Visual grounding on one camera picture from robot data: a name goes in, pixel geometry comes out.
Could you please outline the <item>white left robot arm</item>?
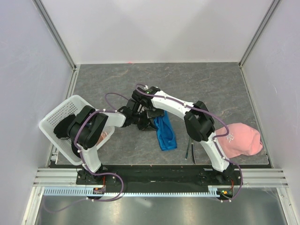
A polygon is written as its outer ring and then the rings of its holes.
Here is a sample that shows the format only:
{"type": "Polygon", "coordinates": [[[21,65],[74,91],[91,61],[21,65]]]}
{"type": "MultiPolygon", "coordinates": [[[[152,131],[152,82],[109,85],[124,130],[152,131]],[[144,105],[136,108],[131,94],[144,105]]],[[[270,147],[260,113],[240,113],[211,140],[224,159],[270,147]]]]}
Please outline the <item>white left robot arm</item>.
{"type": "Polygon", "coordinates": [[[102,163],[98,157],[98,140],[106,127],[125,128],[137,125],[141,131],[156,130],[154,120],[150,119],[142,107],[123,106],[118,110],[96,110],[86,105],[67,128],[67,137],[71,139],[73,153],[82,160],[83,167],[88,170],[87,180],[99,184],[103,173],[99,170],[102,163]]]}

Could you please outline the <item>blue cloth napkin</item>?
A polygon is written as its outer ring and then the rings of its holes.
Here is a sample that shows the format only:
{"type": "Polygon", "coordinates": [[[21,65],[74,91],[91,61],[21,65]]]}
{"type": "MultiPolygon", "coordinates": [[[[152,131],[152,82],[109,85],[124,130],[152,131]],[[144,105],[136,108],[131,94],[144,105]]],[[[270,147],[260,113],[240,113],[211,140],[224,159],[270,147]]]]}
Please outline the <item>blue cloth napkin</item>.
{"type": "Polygon", "coordinates": [[[162,151],[174,150],[177,148],[176,135],[170,123],[167,111],[163,116],[154,119],[157,140],[162,151]]]}

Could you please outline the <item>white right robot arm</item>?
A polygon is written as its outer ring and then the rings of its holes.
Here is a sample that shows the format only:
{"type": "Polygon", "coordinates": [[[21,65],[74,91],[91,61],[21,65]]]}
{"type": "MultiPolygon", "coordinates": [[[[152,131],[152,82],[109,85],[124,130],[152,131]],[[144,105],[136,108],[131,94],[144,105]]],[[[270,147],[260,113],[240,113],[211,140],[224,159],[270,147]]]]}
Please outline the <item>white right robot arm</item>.
{"type": "Polygon", "coordinates": [[[223,185],[231,180],[233,164],[218,141],[219,137],[229,134],[229,127],[210,113],[202,101],[183,101],[157,87],[147,90],[137,87],[132,98],[148,109],[161,109],[183,119],[187,134],[192,140],[199,142],[209,156],[216,182],[223,185]]]}

